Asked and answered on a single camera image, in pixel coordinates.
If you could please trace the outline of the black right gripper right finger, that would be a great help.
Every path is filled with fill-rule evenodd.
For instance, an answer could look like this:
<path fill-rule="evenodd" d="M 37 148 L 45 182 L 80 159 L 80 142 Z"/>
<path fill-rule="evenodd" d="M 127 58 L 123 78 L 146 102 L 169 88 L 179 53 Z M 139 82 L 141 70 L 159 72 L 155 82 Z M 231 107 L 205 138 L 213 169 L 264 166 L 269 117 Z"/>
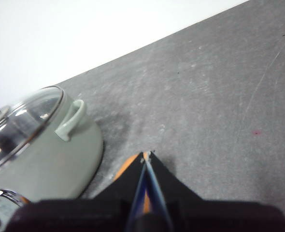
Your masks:
<path fill-rule="evenodd" d="M 156 193 L 176 232 L 285 232 L 285 215 L 275 206 L 247 201 L 206 200 L 147 154 Z"/>

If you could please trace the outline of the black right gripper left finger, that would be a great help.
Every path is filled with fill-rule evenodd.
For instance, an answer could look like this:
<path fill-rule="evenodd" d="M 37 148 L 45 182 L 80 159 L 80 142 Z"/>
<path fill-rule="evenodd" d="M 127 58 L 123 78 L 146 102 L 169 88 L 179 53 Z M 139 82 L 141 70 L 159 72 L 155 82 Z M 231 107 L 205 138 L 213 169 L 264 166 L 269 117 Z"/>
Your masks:
<path fill-rule="evenodd" d="M 92 199 L 53 199 L 16 210 L 8 232 L 123 232 L 143 210 L 147 153 L 129 157 L 114 181 Z"/>

